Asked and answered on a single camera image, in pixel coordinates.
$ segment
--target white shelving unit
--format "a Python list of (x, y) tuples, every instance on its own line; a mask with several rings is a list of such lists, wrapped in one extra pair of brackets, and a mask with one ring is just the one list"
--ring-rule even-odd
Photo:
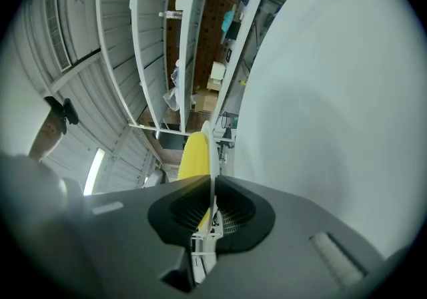
[(182, 15), (179, 39), (179, 96), (181, 97), (179, 113), (183, 133), (185, 133), (191, 108), (195, 57), (204, 6), (205, 0), (185, 0)]
[[(244, 18), (226, 74), (211, 114), (215, 127), (232, 77), (238, 66), (261, 0), (250, 0), (243, 10)], [(180, 131), (163, 129), (161, 122), (167, 110), (163, 95), (168, 91), (166, 70), (166, 20), (158, 13), (167, 9), (168, 0), (96, 0), (101, 50), (114, 88), (129, 116), (130, 126), (167, 133), (189, 135), (186, 123), (191, 109), (193, 77), (199, 29), (205, 0), (185, 0), (179, 37)], [(148, 106), (155, 127), (138, 124)], [(215, 137), (216, 141), (233, 141)]]
[(167, 7), (166, 0), (130, 0), (133, 48), (141, 86), (155, 127), (160, 129), (167, 109), (163, 95), (165, 78), (165, 21), (159, 17)]

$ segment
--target vent grille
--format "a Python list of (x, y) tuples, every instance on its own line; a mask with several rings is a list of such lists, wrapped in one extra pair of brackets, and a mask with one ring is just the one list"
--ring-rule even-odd
[(56, 0), (45, 0), (47, 29), (61, 71), (71, 66), (59, 26)]

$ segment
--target white bag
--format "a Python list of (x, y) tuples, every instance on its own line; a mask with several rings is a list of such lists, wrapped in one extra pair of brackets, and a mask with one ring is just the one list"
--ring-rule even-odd
[(170, 109), (173, 111), (179, 110), (179, 104), (177, 102), (177, 98), (179, 98), (179, 90), (177, 87), (170, 89), (165, 95), (163, 95), (163, 98)]

